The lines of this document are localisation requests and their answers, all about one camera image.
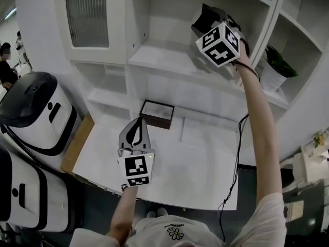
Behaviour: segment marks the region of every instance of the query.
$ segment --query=small box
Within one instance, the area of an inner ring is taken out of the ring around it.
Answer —
[[[145,100],[139,116],[150,126],[170,129],[174,109],[172,105]]]
[[[224,22],[196,41],[200,52],[216,67],[221,67],[240,56],[240,36]]]
[[[118,163],[123,178],[127,180],[128,187],[151,183],[154,153],[120,157]]]

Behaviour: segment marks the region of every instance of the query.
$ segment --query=white cube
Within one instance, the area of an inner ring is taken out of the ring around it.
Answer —
[[[200,52],[216,67],[221,67],[240,56],[240,36],[224,22],[196,41]]]
[[[154,153],[120,157],[118,163],[123,178],[127,180],[128,187],[151,183]]]

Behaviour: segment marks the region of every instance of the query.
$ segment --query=potted plant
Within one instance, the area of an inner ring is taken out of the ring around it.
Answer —
[[[268,92],[276,91],[287,78],[298,76],[297,72],[285,62],[281,54],[272,46],[265,49],[267,63],[261,76],[261,85]]]

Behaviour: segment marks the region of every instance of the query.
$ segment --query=flower graphic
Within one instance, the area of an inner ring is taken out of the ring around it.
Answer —
[[[184,233],[179,233],[179,229],[174,227],[168,228],[167,232],[169,232],[169,236],[171,236],[173,240],[181,240],[184,236]]]

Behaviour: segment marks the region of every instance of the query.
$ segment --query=black box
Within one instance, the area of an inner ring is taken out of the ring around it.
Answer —
[[[145,100],[139,116],[150,126],[170,129],[175,106]]]

